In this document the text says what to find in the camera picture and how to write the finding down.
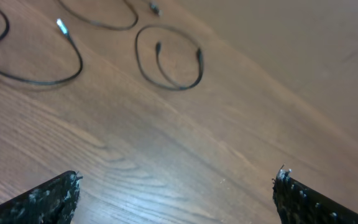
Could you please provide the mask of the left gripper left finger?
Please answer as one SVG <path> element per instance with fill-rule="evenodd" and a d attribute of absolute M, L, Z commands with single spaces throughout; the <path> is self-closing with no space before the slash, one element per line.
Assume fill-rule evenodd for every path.
<path fill-rule="evenodd" d="M 81 179 L 69 170 L 0 204 L 0 224 L 70 224 Z"/>

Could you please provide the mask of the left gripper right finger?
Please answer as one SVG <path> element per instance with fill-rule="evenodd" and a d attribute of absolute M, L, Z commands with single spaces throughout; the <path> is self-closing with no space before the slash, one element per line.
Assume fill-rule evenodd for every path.
<path fill-rule="evenodd" d="M 273 202 L 282 224 L 358 224 L 358 213 L 291 177 L 281 167 L 273 179 Z"/>

